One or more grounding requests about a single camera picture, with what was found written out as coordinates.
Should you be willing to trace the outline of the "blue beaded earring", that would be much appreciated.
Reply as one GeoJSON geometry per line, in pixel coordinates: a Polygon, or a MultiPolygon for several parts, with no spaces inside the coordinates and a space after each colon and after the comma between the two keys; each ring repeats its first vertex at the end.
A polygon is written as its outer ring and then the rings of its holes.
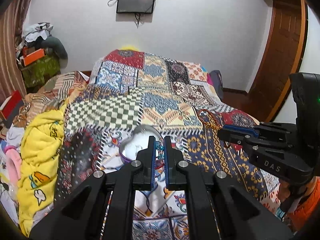
{"type": "Polygon", "coordinates": [[[158,170],[164,166],[164,140],[160,138],[156,141],[156,166],[155,169],[158,170]]]}

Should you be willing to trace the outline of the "purple heart-shaped jewelry box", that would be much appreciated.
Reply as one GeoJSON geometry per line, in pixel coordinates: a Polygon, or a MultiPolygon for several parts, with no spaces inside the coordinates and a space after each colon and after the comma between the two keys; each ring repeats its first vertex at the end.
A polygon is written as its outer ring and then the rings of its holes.
{"type": "Polygon", "coordinates": [[[137,126],[131,136],[120,143],[119,154],[123,164],[135,160],[140,150],[148,148],[149,137],[155,137],[156,141],[161,138],[160,133],[149,125],[137,126]]]}

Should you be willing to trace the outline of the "dark grey bag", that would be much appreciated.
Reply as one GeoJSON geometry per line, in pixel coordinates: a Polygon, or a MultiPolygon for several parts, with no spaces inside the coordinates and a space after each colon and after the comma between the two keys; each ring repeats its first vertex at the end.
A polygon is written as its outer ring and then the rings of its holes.
{"type": "Polygon", "coordinates": [[[220,100],[223,99],[223,82],[219,70],[213,70],[207,75],[207,82],[212,85],[220,100]]]}

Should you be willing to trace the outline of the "colourful patchwork bedspread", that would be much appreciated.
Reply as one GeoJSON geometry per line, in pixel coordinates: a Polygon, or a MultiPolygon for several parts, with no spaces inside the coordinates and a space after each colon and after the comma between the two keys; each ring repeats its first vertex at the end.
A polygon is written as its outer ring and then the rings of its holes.
{"type": "MultiPolygon", "coordinates": [[[[61,204],[94,171],[119,170],[122,141],[139,125],[169,136],[185,160],[214,173],[224,171],[265,208],[279,206],[278,180],[248,161],[241,146],[226,148],[217,137],[225,124],[252,127],[258,121],[223,103],[199,64],[150,53],[115,50],[99,59],[89,86],[65,112],[54,205],[61,204]]],[[[183,191],[170,191],[164,167],[155,169],[151,191],[138,191],[134,239],[188,239],[183,191]]]]}

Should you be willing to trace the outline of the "yellow cartoon blanket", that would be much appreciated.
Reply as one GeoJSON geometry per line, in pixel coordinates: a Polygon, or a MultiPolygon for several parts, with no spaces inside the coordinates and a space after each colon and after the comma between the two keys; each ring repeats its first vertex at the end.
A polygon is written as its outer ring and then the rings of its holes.
{"type": "Polygon", "coordinates": [[[35,214],[53,203],[66,107],[63,104],[59,109],[37,115],[24,132],[17,200],[19,226],[27,237],[35,214]]]}

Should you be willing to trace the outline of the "wooden door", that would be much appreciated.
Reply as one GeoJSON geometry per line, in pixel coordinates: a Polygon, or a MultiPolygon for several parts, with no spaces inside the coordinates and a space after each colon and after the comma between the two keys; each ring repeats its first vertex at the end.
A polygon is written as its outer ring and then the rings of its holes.
{"type": "Polygon", "coordinates": [[[283,106],[289,75],[299,70],[307,32],[305,0],[271,0],[272,15],[263,58],[249,91],[249,113],[271,121],[283,106]]]}

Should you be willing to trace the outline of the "red and white box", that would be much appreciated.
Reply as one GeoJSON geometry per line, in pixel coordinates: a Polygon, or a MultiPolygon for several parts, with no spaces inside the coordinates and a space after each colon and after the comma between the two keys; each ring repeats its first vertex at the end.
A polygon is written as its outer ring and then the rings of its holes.
{"type": "Polygon", "coordinates": [[[7,120],[15,107],[20,108],[22,105],[23,100],[20,91],[13,91],[12,94],[1,104],[1,119],[7,120]]]}

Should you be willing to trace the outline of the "striped brown pillow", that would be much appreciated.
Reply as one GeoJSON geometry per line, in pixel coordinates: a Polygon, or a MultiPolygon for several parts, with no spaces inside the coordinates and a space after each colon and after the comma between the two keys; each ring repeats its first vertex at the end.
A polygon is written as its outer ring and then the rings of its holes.
{"type": "Polygon", "coordinates": [[[79,72],[69,72],[52,77],[37,93],[50,99],[66,99],[73,90],[86,86],[87,81],[79,72]]]}

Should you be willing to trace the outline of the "green patterned storage box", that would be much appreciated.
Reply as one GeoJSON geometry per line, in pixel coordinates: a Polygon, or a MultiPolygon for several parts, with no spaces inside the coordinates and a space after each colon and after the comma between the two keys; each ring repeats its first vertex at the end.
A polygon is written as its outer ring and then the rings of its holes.
{"type": "Polygon", "coordinates": [[[57,56],[45,55],[21,69],[25,87],[44,85],[51,77],[60,72],[60,63],[57,56]]]}

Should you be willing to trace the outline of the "orange box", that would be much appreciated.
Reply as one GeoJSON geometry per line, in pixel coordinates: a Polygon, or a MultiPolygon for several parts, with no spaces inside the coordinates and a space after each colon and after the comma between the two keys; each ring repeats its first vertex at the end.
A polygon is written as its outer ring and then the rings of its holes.
{"type": "Polygon", "coordinates": [[[23,62],[25,66],[28,66],[32,64],[33,62],[37,61],[38,59],[41,59],[45,56],[44,49],[38,49],[30,54],[28,54],[26,57],[23,57],[23,62]]]}

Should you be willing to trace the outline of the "pile of grey-white clothes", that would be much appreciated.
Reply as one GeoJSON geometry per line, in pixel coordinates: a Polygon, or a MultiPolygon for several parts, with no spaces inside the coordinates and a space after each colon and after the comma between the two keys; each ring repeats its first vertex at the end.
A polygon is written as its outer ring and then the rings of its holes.
{"type": "Polygon", "coordinates": [[[34,42],[39,37],[46,40],[51,35],[53,29],[54,25],[49,22],[33,24],[24,29],[22,32],[22,39],[27,43],[34,42]]]}

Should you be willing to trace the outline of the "striped red-brown curtain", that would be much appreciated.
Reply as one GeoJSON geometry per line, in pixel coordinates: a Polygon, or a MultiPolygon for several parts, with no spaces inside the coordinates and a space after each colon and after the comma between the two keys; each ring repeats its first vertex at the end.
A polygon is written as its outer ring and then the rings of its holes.
{"type": "Polygon", "coordinates": [[[1,101],[15,90],[21,95],[26,94],[15,49],[22,41],[23,23],[30,2],[31,0],[11,0],[1,12],[1,101]]]}

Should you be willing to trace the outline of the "small black wall panel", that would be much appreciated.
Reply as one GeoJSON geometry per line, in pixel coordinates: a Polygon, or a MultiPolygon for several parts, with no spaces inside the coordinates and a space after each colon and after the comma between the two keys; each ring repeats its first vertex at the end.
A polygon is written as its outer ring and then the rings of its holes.
{"type": "Polygon", "coordinates": [[[155,0],[118,0],[118,14],[151,14],[155,0]]]}

